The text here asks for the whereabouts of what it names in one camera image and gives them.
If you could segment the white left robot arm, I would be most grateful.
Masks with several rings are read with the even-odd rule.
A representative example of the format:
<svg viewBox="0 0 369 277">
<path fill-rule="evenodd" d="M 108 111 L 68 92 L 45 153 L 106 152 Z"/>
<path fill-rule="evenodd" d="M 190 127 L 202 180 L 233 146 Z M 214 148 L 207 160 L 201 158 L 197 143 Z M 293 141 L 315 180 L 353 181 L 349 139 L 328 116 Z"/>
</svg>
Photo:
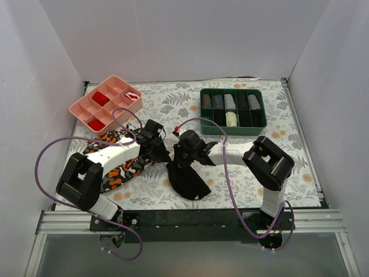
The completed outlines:
<svg viewBox="0 0 369 277">
<path fill-rule="evenodd" d="M 105 193 L 140 175 L 153 163 L 169 162 L 161 133 L 163 125 L 148 120 L 143 128 L 111 132 L 91 141 L 84 154 L 74 153 L 57 184 L 56 192 L 78 209 L 103 218 L 111 231 L 123 223 L 122 209 Z"/>
</svg>

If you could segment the black underwear beige waistband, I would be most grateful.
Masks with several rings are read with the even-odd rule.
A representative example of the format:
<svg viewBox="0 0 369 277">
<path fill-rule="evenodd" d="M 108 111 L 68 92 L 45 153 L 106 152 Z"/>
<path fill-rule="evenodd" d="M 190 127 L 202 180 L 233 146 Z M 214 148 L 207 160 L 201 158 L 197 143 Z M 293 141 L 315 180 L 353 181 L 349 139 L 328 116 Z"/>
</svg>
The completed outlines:
<svg viewBox="0 0 369 277">
<path fill-rule="evenodd" d="M 174 191 L 187 200 L 201 200 L 211 190 L 204 180 L 191 167 L 178 167 L 175 162 L 166 165 L 168 179 Z"/>
</svg>

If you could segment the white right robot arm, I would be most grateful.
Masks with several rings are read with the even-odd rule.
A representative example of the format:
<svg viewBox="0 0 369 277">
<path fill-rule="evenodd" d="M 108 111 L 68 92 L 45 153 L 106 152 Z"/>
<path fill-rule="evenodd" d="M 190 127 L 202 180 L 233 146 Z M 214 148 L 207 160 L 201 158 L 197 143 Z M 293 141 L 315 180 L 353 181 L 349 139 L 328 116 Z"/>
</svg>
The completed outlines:
<svg viewBox="0 0 369 277">
<path fill-rule="evenodd" d="M 193 130 L 174 130 L 178 143 L 174 145 L 174 161 L 189 166 L 196 161 L 204 166 L 246 166 L 263 186 L 260 208 L 262 225 L 274 229 L 282 222 L 284 192 L 287 179 L 295 165 L 293 159 L 272 140 L 259 136 L 255 141 L 242 144 L 209 143 L 200 139 Z"/>
</svg>

